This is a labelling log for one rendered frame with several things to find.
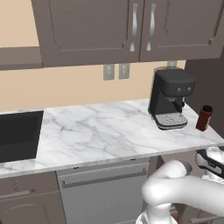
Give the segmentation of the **grey base cupboard drawer front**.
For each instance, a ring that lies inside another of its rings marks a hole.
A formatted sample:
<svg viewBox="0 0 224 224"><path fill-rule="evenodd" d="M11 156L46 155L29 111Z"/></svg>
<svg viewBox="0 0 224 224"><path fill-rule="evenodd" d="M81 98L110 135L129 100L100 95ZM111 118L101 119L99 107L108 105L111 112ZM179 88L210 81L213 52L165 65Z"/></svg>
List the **grey base cupboard drawer front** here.
<svg viewBox="0 0 224 224"><path fill-rule="evenodd" d="M37 174L0 178L0 195L35 189L38 193L50 193L59 190L54 171Z"/></svg>

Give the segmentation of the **black coffee machine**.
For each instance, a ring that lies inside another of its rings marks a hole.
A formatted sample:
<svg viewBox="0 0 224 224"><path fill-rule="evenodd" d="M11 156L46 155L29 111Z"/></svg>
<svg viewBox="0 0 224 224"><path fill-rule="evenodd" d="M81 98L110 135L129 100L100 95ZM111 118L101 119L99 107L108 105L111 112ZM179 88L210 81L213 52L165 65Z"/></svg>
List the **black coffee machine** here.
<svg viewBox="0 0 224 224"><path fill-rule="evenodd" d="M187 125L182 108L194 87L195 79L181 68L155 72L148 112L161 130L181 129Z"/></svg>

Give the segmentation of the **silver dishwasher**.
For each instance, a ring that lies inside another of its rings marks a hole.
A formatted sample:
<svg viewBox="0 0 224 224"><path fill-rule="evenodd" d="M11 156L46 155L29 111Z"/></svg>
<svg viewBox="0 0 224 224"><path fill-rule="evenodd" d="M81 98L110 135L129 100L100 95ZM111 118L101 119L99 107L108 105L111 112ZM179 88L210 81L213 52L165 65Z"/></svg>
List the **silver dishwasher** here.
<svg viewBox="0 0 224 224"><path fill-rule="evenodd" d="M135 224L142 212L141 188L147 174L100 183L63 188L65 176L120 166L143 166L148 174L147 158L131 159L119 163L74 167L57 172L59 189L67 224Z"/></svg>

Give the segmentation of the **dark red bottle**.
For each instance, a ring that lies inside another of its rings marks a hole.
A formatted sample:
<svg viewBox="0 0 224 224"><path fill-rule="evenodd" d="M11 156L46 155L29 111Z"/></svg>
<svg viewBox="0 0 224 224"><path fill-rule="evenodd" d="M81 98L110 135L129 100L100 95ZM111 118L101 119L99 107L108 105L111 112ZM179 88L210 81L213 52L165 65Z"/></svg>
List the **dark red bottle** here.
<svg viewBox="0 0 224 224"><path fill-rule="evenodd" d="M213 113L213 108L209 105L204 105L199 112L199 118L196 124L196 128L201 131L205 131L210 122Z"/></svg>

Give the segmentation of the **black hob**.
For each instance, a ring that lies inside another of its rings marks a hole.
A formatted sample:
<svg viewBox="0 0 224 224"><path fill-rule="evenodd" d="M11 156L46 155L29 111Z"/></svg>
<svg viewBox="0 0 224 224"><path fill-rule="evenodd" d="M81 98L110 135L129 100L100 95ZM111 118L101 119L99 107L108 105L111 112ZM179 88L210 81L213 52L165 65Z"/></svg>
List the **black hob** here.
<svg viewBox="0 0 224 224"><path fill-rule="evenodd" d="M0 115L0 163L34 159L44 111Z"/></svg>

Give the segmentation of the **grey tall cupboard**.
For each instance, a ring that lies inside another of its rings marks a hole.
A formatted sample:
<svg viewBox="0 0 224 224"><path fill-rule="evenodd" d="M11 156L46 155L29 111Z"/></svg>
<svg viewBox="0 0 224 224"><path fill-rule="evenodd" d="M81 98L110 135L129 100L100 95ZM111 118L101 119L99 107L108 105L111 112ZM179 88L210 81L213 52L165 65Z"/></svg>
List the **grey tall cupboard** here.
<svg viewBox="0 0 224 224"><path fill-rule="evenodd" d="M224 48L218 59L191 59L185 70L196 79L185 101L197 114L204 105L213 108L209 125L224 138Z"/></svg>

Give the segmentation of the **grey range hood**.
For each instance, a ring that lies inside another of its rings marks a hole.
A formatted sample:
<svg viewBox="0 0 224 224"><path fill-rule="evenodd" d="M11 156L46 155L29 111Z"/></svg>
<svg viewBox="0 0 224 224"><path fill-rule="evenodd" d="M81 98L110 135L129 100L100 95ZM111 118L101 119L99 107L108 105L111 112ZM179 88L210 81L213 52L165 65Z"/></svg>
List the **grey range hood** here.
<svg viewBox="0 0 224 224"><path fill-rule="evenodd" d="M0 71L34 69L42 66L38 46L0 47Z"/></svg>

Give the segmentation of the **grey base cupboard door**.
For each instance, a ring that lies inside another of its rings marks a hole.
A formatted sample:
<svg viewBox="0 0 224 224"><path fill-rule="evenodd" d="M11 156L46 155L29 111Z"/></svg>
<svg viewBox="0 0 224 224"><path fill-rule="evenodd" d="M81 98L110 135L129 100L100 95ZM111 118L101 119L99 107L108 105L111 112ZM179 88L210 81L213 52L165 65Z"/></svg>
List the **grey base cupboard door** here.
<svg viewBox="0 0 224 224"><path fill-rule="evenodd" d="M60 193L0 201L0 224L67 224Z"/></svg>

